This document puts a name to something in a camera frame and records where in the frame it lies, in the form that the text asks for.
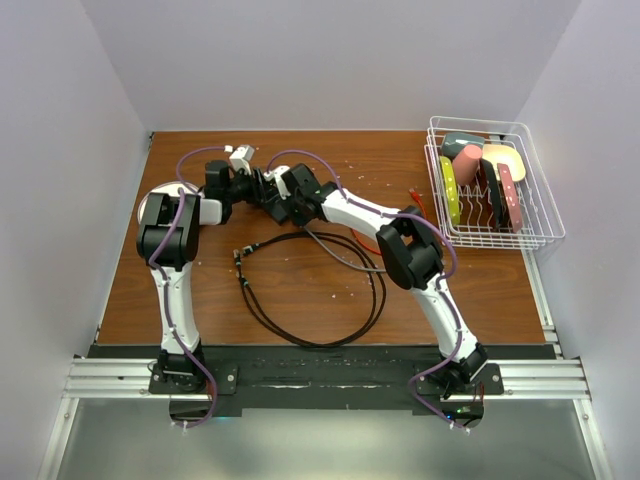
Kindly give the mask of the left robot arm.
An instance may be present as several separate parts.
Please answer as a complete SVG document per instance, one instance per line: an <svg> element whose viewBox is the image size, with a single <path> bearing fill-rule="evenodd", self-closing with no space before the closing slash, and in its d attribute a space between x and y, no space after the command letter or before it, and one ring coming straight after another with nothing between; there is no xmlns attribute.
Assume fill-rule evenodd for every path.
<svg viewBox="0 0 640 480"><path fill-rule="evenodd" d="M223 160L206 164L201 188L172 181L154 187L143 197L137 211L136 250L150 268L162 322L154 381L171 383L185 392L198 392L210 385L191 291L199 229L226 224L236 203L271 211L280 199L272 172L251 169L246 162Z"/></svg>

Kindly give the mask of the black network switch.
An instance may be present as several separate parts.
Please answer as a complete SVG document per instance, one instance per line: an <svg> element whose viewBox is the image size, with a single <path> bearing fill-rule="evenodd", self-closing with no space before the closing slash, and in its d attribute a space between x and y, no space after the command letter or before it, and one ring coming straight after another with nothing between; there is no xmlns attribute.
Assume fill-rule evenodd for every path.
<svg viewBox="0 0 640 480"><path fill-rule="evenodd" d="M272 220L278 225L284 224L288 220L288 212L285 201L280 198L277 189L274 187L275 205L272 210L264 210Z"/></svg>

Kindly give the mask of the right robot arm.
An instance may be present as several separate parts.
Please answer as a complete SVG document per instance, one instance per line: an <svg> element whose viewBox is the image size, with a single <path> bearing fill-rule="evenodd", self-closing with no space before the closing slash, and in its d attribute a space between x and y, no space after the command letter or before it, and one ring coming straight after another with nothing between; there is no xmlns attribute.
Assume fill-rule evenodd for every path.
<svg viewBox="0 0 640 480"><path fill-rule="evenodd" d="M377 242L388 278L414 296L436 334L442 360L429 372L439 383L466 393L480 382L488 355L466 325L447 283L457 257L450 253L452 266L446 271L442 249L452 246L418 209L383 207L335 182L320 184L304 164L276 168L273 181L297 223L320 219Z"/></svg>

